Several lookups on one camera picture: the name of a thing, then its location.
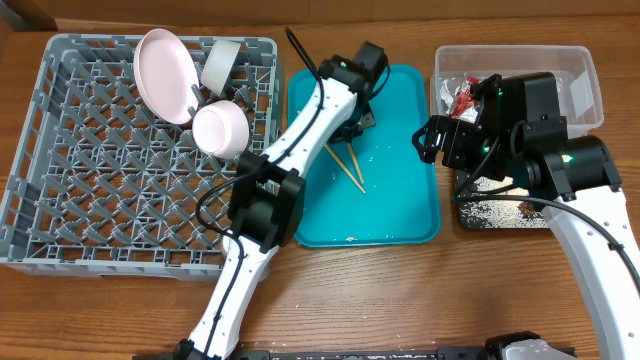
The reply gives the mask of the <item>wooden chopstick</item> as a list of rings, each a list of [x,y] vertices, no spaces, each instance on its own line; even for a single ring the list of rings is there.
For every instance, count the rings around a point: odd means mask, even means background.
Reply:
[[[351,143],[351,142],[347,142],[347,148],[348,148],[348,150],[349,150],[349,153],[350,153],[350,156],[351,156],[352,162],[353,162],[353,164],[354,164],[354,166],[355,166],[355,170],[356,170],[356,173],[357,173],[357,175],[358,175],[359,182],[360,182],[362,185],[364,185],[364,177],[363,177],[363,174],[362,174],[362,172],[361,172],[361,168],[360,168],[360,165],[359,165],[359,162],[358,162],[358,159],[357,159],[356,153],[355,153],[355,151],[354,151],[354,148],[353,148],[353,146],[352,146],[352,143]]]
[[[337,154],[330,148],[329,145],[325,144],[324,148],[329,152],[330,156],[334,159],[334,161],[338,164],[338,166],[343,170],[343,172],[349,177],[349,179],[356,185],[356,187],[363,193],[366,194],[365,189],[359,183],[359,181],[354,177],[351,171],[346,167],[346,165],[342,162],[342,160],[337,156]]]

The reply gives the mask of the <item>grey bowl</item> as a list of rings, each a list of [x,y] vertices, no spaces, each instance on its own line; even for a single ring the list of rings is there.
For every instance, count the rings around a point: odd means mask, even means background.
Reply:
[[[215,96],[220,96],[227,83],[241,44],[229,40],[217,40],[206,59],[200,81]]]

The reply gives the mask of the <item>red snack wrapper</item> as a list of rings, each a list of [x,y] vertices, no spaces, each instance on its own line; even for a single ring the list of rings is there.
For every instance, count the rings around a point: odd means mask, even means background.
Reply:
[[[479,80],[475,77],[465,77],[462,84],[457,88],[454,101],[449,109],[449,115],[453,118],[467,122],[474,122],[477,117],[475,100],[471,96],[471,86],[477,84]]]

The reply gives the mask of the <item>pink bowl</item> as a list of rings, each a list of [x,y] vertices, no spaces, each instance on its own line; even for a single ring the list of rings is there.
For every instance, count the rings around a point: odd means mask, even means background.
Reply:
[[[240,155],[248,146],[249,124],[235,103],[220,100],[201,108],[192,123],[199,150],[224,160]]]

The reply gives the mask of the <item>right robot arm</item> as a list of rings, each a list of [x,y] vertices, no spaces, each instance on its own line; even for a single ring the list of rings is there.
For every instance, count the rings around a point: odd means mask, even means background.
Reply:
[[[639,247],[622,179],[597,137],[569,138],[564,117],[481,115],[475,123],[431,117],[411,138],[421,161],[438,153],[471,180],[512,179],[527,195],[465,195],[458,203],[529,202],[566,254],[605,359],[639,356]]]

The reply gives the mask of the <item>large pink plate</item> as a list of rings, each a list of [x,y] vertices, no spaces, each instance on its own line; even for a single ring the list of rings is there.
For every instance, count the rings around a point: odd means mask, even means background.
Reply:
[[[137,44],[133,70],[144,104],[162,120],[176,125],[191,121],[189,108],[198,107],[192,89],[199,84],[194,61],[172,32],[150,30]]]

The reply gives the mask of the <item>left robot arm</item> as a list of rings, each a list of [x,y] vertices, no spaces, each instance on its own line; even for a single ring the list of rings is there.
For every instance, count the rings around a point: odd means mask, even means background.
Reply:
[[[225,264],[203,316],[177,344],[175,359],[226,359],[234,352],[258,283],[300,224],[311,164],[344,124],[361,118],[388,80],[389,65],[335,56],[311,73],[313,93],[285,133],[262,154],[240,157],[229,182]]]

